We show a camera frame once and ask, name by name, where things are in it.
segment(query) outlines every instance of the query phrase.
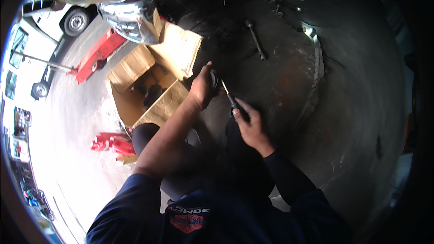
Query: concrete floor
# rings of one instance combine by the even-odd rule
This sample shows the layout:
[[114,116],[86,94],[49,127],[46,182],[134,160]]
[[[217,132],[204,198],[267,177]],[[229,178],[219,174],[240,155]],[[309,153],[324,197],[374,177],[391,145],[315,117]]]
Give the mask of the concrete floor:
[[[334,61],[325,62],[328,73],[315,111],[296,126],[307,101],[307,85],[312,82],[312,47],[303,33],[282,27],[267,2],[254,1],[238,13],[230,9],[223,13],[230,12],[233,20],[248,16],[257,22],[270,59],[261,62],[256,54],[240,61],[241,56],[231,53],[211,59],[216,68],[219,64],[235,95],[264,110],[276,143],[324,191],[359,237],[388,203],[401,152],[404,93],[393,34],[375,1],[299,2],[303,9],[299,18],[314,24],[324,54]],[[74,41],[62,64],[76,65],[108,29],[96,17]],[[246,51],[254,48],[248,32],[241,34],[240,43]],[[90,142],[98,132],[120,129],[103,82],[110,68],[134,46],[128,43],[83,85],[78,86],[73,77],[56,74],[46,106],[34,114],[30,147],[32,161],[36,160],[35,175],[44,166],[52,168],[46,181],[61,187],[67,210],[74,213],[83,231],[132,172],[132,165],[116,167],[109,153],[90,151]],[[201,51],[197,62],[208,59],[208,52]],[[243,77],[245,70],[249,73]],[[218,145],[224,141],[222,127],[228,111],[227,99],[218,97],[202,113]],[[274,191],[271,196],[278,200],[277,195]],[[281,202],[275,204],[283,207]]]

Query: garage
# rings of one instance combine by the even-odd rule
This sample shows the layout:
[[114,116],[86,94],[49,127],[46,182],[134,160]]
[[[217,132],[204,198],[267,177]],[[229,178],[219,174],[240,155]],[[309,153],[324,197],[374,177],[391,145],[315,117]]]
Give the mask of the garage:
[[[212,61],[231,95],[260,111],[273,144],[348,223],[353,241],[369,239],[400,198],[413,155],[407,141],[414,121],[408,65],[413,47],[403,41],[411,37],[393,0],[154,3],[166,23],[203,37],[192,75],[182,85],[189,90]],[[62,20],[68,36],[50,62],[74,68],[101,37],[115,32],[90,5],[73,7],[68,22]],[[34,177],[49,198],[58,235],[68,243],[85,241],[95,217],[135,168],[133,162],[119,166],[111,151],[91,149],[98,133],[130,136],[136,127],[126,124],[107,84],[115,66],[144,44],[124,31],[120,35],[127,39],[85,81],[54,72],[49,93],[32,111]],[[218,88],[194,123],[207,153],[203,170],[217,168],[225,151],[232,109]],[[276,187],[269,198],[290,211]],[[161,213],[169,199],[161,191]]]

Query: truck tire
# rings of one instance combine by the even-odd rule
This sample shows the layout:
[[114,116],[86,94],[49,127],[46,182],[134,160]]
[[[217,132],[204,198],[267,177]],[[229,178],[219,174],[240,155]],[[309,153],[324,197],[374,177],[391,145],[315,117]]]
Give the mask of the truck tire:
[[38,98],[43,98],[48,95],[49,88],[50,87],[46,82],[35,83],[33,84],[32,93]]
[[71,37],[80,35],[88,25],[89,14],[85,8],[73,8],[63,22],[65,34]]

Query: hubcap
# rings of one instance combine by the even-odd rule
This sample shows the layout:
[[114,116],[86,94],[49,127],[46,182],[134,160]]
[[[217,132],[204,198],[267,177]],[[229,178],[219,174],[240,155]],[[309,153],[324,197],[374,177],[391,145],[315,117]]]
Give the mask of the hubcap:
[[74,14],[73,17],[71,17],[71,20],[69,20],[69,27],[73,31],[80,31],[84,26],[84,15],[81,13]]
[[42,85],[38,85],[36,87],[36,92],[40,95],[40,96],[46,96],[47,95],[47,89],[46,87],[42,86]]

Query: cardboard box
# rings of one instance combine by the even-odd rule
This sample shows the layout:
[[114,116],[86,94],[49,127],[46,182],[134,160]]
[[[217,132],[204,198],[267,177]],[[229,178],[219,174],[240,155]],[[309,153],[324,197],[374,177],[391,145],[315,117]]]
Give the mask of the cardboard box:
[[[107,91],[125,128],[145,122],[162,126],[188,95],[181,80],[191,77],[203,37],[166,22],[160,44],[139,44],[107,74]],[[159,84],[164,93],[146,110],[138,84]]]

